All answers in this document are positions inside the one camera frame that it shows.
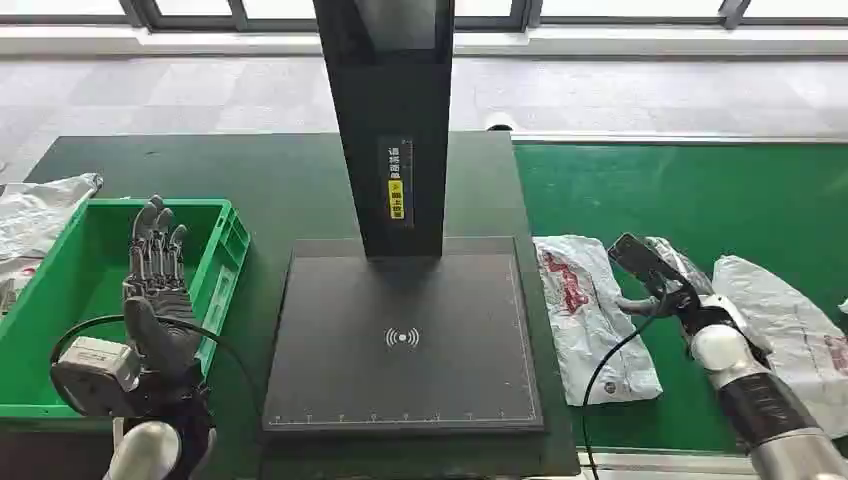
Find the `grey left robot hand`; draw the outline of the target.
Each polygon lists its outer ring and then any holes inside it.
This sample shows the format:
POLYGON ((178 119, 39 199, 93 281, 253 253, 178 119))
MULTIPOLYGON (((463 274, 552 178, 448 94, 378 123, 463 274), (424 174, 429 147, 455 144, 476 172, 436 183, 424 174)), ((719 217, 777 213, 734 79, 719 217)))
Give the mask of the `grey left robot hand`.
POLYGON ((185 276, 184 240, 188 229, 174 225, 164 200, 150 197, 130 230, 129 273, 122 282, 124 323, 143 368, 169 382, 197 369, 202 336, 185 276))

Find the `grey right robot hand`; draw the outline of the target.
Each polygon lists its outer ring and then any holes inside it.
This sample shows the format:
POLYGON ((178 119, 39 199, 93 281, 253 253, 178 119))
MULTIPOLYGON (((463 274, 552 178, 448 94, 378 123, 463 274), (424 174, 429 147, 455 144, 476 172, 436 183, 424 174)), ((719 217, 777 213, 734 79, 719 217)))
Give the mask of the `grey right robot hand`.
POLYGON ((607 250, 610 260, 636 278, 649 292, 641 300, 615 300, 627 314, 675 316, 687 336, 703 326, 698 319, 701 301, 712 295, 710 279, 684 254, 659 237, 622 234, 607 250))

